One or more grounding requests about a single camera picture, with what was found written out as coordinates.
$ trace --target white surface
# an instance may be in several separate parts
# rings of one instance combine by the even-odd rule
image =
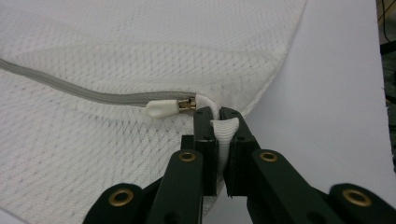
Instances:
[[[315,188],[349,182],[396,207],[375,1],[308,1],[284,66],[247,124]],[[204,223],[251,223],[246,200],[223,192]]]
[[[25,222],[18,219],[17,217],[14,217],[10,213],[8,213],[0,208],[0,223],[1,224],[24,224]]]
[[[0,0],[0,58],[54,85],[166,91],[160,99],[191,92],[247,113],[278,73],[304,3]],[[146,187],[193,133],[187,114],[151,119],[141,107],[93,103],[3,70],[0,80],[0,206],[35,224],[80,223],[104,189]],[[204,200],[204,214],[211,206]]]

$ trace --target white table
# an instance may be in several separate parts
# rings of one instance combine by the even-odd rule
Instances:
[[[396,207],[375,1],[307,2],[280,74],[247,116],[261,147],[282,153],[326,193],[352,183]],[[225,190],[205,224],[251,223]]]

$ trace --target brass screw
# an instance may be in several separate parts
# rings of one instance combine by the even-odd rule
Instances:
[[[126,194],[126,198],[122,200],[117,199],[117,196],[121,194]],[[117,189],[108,197],[108,202],[115,207],[120,207],[130,202],[133,198],[134,193],[130,189]]]
[[[356,204],[357,206],[360,207],[368,207],[372,205],[372,200],[362,192],[355,190],[355,189],[344,189],[343,190],[343,196],[346,198],[350,203]]]
[[[260,154],[260,158],[264,161],[277,161],[277,155],[272,152],[263,152]]]
[[[178,155],[178,158],[181,161],[194,161],[195,160],[195,154],[190,153],[190,152],[182,152]]]

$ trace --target white tab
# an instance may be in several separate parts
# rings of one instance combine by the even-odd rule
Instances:
[[[154,119],[165,118],[178,112],[177,100],[150,101],[146,105],[146,113]]]
[[[219,142],[218,177],[222,176],[227,165],[231,140],[239,129],[239,119],[210,120],[216,139]]]

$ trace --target white mesh fabric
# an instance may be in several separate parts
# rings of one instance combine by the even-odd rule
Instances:
[[[31,223],[81,223],[107,188],[163,175],[189,115],[150,119],[0,71],[0,202]]]
[[[274,78],[304,1],[1,0],[0,58],[94,91],[197,92],[243,111]]]
[[[0,0],[0,58],[92,91],[195,92],[246,114],[304,2]],[[105,189],[162,176],[192,118],[142,111],[0,69],[0,206],[31,223],[80,223]]]

